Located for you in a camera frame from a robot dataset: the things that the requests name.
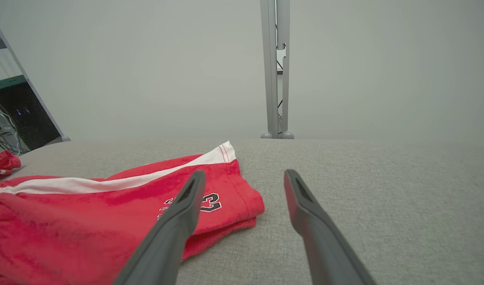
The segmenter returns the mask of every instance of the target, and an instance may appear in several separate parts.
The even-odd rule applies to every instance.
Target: red garment
[[[184,260],[236,229],[255,226],[264,211],[229,142],[107,179],[20,177],[0,183],[0,283],[112,283],[197,170],[206,173],[206,189]]]
[[[11,174],[12,169],[19,168],[21,162],[18,157],[7,150],[3,150],[0,153],[0,179],[7,177]]]

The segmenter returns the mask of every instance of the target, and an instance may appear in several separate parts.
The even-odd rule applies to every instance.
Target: red fabric
[[[5,173],[0,173],[0,179],[11,175],[11,171],[14,168],[19,168],[21,162],[18,157],[7,150],[3,150],[0,153],[0,170],[7,170]]]
[[[123,171],[106,180],[153,173],[183,165],[198,156],[158,162]],[[264,211],[260,194],[240,175],[237,160],[189,166],[142,186],[86,194],[0,194],[0,283],[110,284],[196,170],[206,173],[204,196],[218,196],[220,208],[201,211],[183,260],[225,235],[256,225]],[[33,179],[0,183],[16,186]],[[212,199],[203,202],[212,209]]]

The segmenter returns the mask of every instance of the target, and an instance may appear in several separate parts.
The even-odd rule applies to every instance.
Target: white stripe
[[[7,186],[0,188],[0,193],[83,194],[123,190],[146,184],[148,182],[151,182],[152,180],[173,173],[174,171],[177,171],[184,167],[202,164],[225,163],[226,157],[221,150],[226,150],[226,157],[228,157],[228,162],[232,162],[236,159],[235,150],[231,146],[230,142],[226,141],[224,144],[211,150],[209,153],[206,153],[194,159],[193,161],[174,168],[156,171],[155,173],[101,182],[75,177],[33,179],[22,182],[17,186]]]

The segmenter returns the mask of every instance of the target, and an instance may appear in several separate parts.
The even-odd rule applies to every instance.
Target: green strip
[[[23,75],[3,79],[3,80],[0,80],[0,89],[10,87],[10,86],[14,86],[14,85],[18,85],[18,84],[25,83],[25,82],[27,82],[27,80],[25,80],[25,77]]]

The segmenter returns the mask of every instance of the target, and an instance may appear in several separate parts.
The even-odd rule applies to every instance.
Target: gray tablecloth
[[[63,142],[11,177],[107,177],[224,141]],[[367,141],[231,141],[265,213],[181,266],[178,284],[311,284],[282,186],[296,169],[369,272],[385,284],[484,284],[484,148]]]

